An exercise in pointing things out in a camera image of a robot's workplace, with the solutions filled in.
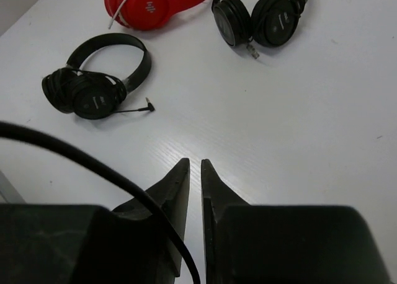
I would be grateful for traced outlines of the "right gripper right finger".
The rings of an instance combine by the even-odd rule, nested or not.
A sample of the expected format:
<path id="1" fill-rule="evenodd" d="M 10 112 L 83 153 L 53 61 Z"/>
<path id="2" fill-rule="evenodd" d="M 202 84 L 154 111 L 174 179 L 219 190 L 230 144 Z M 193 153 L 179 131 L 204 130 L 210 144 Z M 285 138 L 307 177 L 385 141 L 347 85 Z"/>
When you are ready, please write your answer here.
<path id="1" fill-rule="evenodd" d="M 207 283 L 390 283 L 362 215 L 340 205 L 252 205 L 201 163 Z"/>

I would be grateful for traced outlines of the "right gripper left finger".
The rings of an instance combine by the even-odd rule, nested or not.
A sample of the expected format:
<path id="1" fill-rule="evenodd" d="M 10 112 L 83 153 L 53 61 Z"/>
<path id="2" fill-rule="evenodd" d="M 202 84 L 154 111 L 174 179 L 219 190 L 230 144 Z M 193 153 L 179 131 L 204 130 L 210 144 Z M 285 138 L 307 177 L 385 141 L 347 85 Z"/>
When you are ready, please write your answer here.
<path id="1" fill-rule="evenodd" d="M 2 283 L 174 283 L 181 255 L 136 199 L 1 205 Z"/>

